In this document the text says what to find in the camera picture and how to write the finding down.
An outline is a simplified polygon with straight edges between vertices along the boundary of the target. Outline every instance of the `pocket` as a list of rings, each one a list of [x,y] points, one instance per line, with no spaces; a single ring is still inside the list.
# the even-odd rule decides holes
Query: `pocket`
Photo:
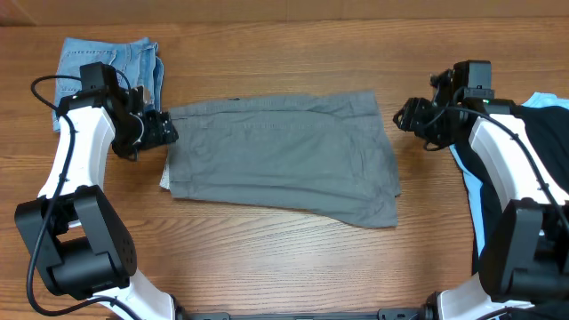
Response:
[[[65,52],[57,69],[58,75],[80,76],[79,67],[102,62],[111,65],[116,58],[116,50],[79,50]],[[72,79],[57,79],[57,89],[62,92],[77,92],[81,90],[81,82]]]

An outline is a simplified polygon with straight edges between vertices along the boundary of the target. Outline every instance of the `folded grey pants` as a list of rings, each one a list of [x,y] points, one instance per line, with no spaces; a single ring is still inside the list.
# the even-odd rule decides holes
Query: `folded grey pants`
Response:
[[[397,224],[397,160],[373,92],[216,100],[170,114],[180,134],[164,171],[174,198]]]

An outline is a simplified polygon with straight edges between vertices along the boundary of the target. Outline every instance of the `light blue cloth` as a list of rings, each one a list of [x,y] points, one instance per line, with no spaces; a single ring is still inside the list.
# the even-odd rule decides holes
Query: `light blue cloth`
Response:
[[[145,37],[130,44],[108,44],[97,41],[67,38],[63,43],[58,75],[79,76],[79,67],[103,62],[124,72],[132,87],[144,85],[150,91],[149,108],[160,110],[160,92],[164,80],[164,65],[156,56],[158,44]],[[126,88],[126,82],[117,76],[118,84]],[[58,79],[54,103],[81,90],[81,83],[72,79]],[[53,130],[60,129],[55,113],[52,113]]]
[[[529,108],[559,106],[569,109],[569,100],[559,99],[555,94],[552,93],[536,92],[532,95],[532,98],[523,104],[523,106]],[[482,181],[480,181],[474,174],[472,174],[464,167],[464,164],[462,164],[462,161],[456,152],[456,147],[452,145],[450,149],[451,153],[454,156],[456,164],[459,165],[459,167],[462,169],[464,184],[466,185],[466,188],[469,192],[470,211],[472,213],[472,223],[474,224],[474,233],[477,239],[479,256],[485,245],[484,222],[482,218],[482,199],[480,198],[480,188],[482,187]]]

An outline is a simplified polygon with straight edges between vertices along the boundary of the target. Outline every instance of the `folded jeans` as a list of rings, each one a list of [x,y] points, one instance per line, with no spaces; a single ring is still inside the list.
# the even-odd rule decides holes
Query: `folded jeans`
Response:
[[[164,80],[164,65],[156,56],[158,44],[145,37],[129,44],[109,44],[97,41],[67,38],[60,56],[58,75],[79,76],[79,67],[102,62],[122,71],[132,87],[144,85],[150,92],[148,108],[160,110],[160,92]],[[117,76],[118,84],[126,88],[126,81]],[[72,79],[57,79],[54,103],[81,90],[81,83]],[[55,112],[52,113],[53,130],[60,129]]]

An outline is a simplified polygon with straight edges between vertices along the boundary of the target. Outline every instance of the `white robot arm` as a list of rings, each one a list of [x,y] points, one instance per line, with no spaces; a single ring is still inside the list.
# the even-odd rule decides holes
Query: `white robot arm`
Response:
[[[486,242],[479,272],[428,305],[439,320],[489,319],[509,308],[569,298],[569,195],[533,149],[518,106],[495,99],[489,61],[468,60],[431,77],[432,101],[411,98],[394,116],[435,149],[467,140],[480,157],[502,215]]]
[[[60,104],[68,110],[75,130],[70,131],[68,122],[61,121],[49,178],[37,200],[18,206],[16,224],[33,253],[47,207],[44,204],[52,198],[60,204],[36,261],[50,292],[98,301],[123,319],[183,320],[185,312],[174,297],[159,291],[137,269],[132,238],[102,193],[111,144],[115,153],[128,158],[139,149],[174,142],[177,132],[167,121],[167,113],[143,111],[142,99],[137,99],[139,88],[122,92],[112,67],[100,63],[83,66],[81,75],[82,86],[89,90],[66,97]],[[73,156],[58,194],[72,135]],[[85,237],[65,243],[56,238],[79,226],[83,226]]]

